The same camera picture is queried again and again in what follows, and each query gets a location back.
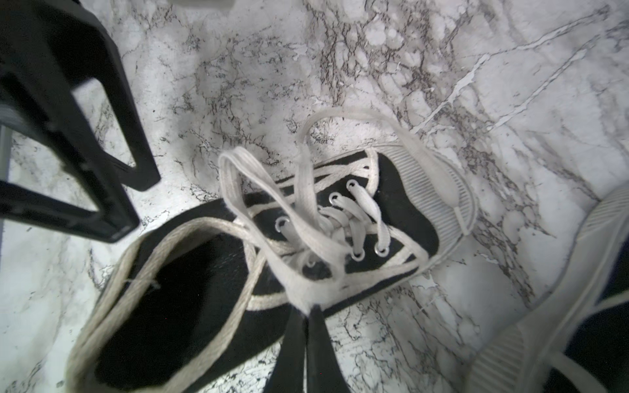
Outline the black canvas sneaker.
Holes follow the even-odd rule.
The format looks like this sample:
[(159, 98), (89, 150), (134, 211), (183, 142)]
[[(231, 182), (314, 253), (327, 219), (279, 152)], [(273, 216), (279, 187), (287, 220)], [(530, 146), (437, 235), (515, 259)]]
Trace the black canvas sneaker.
[(220, 199), (132, 243), (70, 352), (69, 392), (195, 392), (281, 343), (292, 309), (324, 318), (441, 263), (478, 200), (395, 119), (330, 108), (296, 136), (293, 176), (219, 157)]
[(587, 216), (550, 296), (478, 353), (464, 390), (628, 390), (627, 185)]

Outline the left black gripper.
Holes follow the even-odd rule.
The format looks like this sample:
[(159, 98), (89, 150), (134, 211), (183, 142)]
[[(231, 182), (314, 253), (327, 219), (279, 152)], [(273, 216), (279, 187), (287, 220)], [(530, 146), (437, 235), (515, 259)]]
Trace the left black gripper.
[[(100, 147), (73, 91), (104, 88), (132, 165)], [(1, 183), (1, 216), (101, 242), (139, 225), (126, 188), (160, 181), (116, 44), (77, 1), (1, 2), (1, 124), (49, 147), (95, 204), (92, 211)]]

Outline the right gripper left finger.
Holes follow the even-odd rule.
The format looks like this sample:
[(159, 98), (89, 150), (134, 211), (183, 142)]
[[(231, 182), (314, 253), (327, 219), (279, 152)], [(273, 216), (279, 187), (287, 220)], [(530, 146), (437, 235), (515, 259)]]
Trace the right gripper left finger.
[(292, 309), (278, 358), (263, 393), (303, 393), (307, 317)]

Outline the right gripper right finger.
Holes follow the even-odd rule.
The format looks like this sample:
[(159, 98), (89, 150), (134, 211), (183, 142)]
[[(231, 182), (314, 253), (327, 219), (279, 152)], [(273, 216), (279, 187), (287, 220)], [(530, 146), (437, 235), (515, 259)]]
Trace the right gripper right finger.
[(308, 393), (351, 392), (337, 362), (324, 313), (319, 306), (315, 306), (308, 317), (306, 356)]

